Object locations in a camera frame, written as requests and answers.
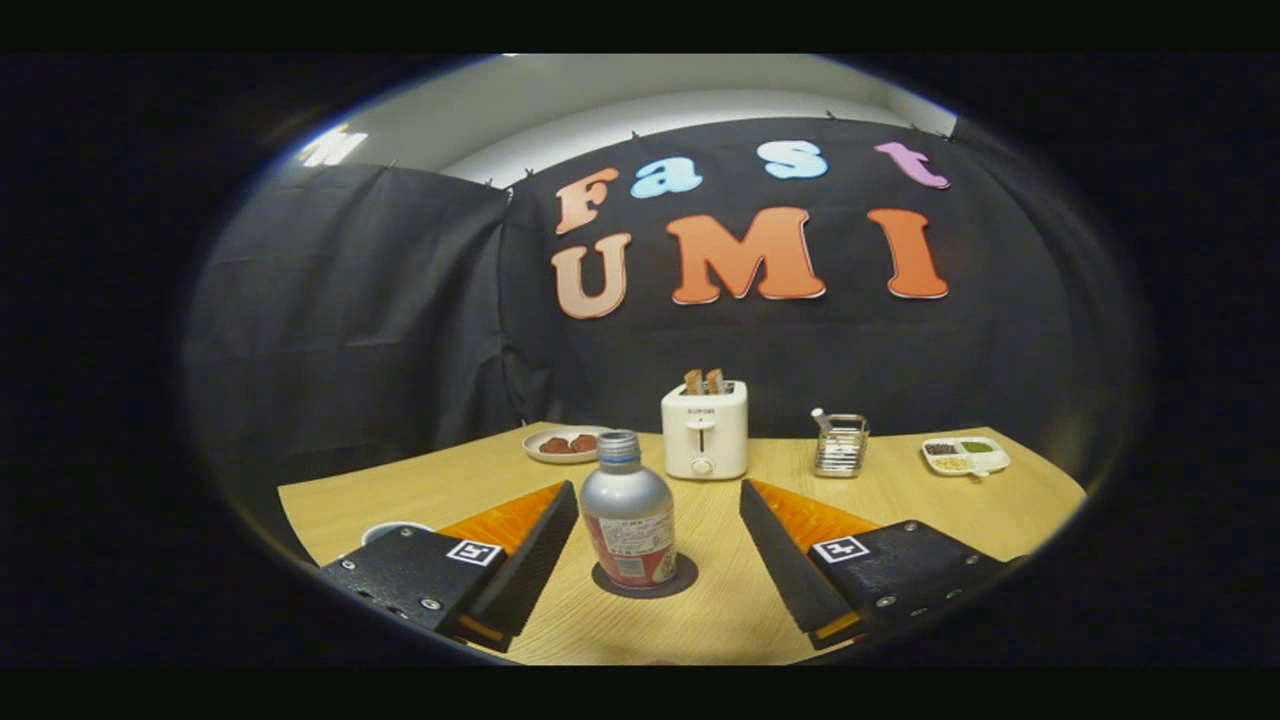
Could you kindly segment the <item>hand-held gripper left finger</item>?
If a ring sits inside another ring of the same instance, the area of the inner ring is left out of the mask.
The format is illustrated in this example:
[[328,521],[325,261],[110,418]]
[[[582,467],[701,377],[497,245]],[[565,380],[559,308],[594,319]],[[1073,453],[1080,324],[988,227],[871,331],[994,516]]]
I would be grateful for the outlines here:
[[561,482],[439,530],[393,525],[321,573],[417,629],[504,652],[577,519],[573,484]]

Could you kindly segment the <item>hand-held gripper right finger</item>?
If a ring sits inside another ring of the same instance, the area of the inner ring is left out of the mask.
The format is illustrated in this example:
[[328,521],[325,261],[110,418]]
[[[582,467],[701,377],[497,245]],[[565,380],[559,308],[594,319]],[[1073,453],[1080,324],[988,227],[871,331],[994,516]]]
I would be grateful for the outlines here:
[[1009,566],[920,520],[877,525],[763,480],[742,482],[739,514],[817,650],[928,621]]

